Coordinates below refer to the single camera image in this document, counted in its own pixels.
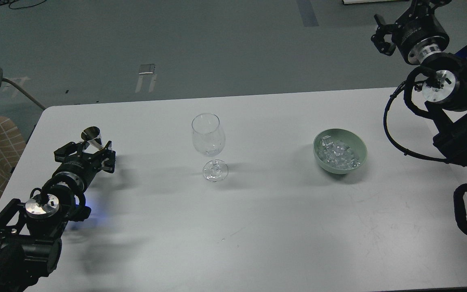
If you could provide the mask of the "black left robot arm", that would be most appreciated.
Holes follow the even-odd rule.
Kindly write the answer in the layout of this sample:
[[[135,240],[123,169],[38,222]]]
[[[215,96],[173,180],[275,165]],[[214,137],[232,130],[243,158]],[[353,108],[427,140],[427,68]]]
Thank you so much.
[[[115,171],[112,142],[86,152],[89,141],[70,142],[54,152],[59,168],[26,202],[12,199],[0,212],[0,292],[23,292],[48,277],[62,251],[69,222],[89,218],[85,191],[98,172]]]

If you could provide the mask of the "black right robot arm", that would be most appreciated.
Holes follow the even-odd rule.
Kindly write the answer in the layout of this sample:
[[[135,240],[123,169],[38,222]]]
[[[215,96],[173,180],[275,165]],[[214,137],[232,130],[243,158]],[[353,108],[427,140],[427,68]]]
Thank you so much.
[[[408,157],[467,167],[467,45],[454,54],[445,52],[450,39],[435,10],[447,4],[448,0],[412,0],[391,24],[375,14],[371,41],[381,54],[391,56],[398,50],[414,66],[384,109],[382,124],[389,142]],[[433,145],[442,158],[421,155],[393,139],[388,113],[399,94],[414,115],[434,122],[438,132]]]

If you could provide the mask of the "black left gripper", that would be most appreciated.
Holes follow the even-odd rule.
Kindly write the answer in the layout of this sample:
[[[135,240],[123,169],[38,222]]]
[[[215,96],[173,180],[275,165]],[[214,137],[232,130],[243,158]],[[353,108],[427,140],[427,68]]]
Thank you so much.
[[[72,178],[81,192],[85,192],[96,174],[100,171],[115,172],[116,152],[112,150],[112,141],[94,154],[83,152],[86,143],[69,142],[54,151],[54,160],[61,163],[53,178],[64,175]]]

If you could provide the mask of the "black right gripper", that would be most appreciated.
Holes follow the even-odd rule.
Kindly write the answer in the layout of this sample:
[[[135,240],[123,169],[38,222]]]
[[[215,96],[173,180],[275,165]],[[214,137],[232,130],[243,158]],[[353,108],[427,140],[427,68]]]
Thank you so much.
[[[437,8],[450,4],[452,0],[411,0],[408,11],[395,23],[386,24],[380,14],[374,14],[377,24],[371,41],[383,55],[391,56],[399,49],[404,61],[410,65],[422,63],[418,57],[421,48],[436,44],[443,51],[448,47],[449,36],[435,18]],[[391,35],[392,42],[385,36]]]

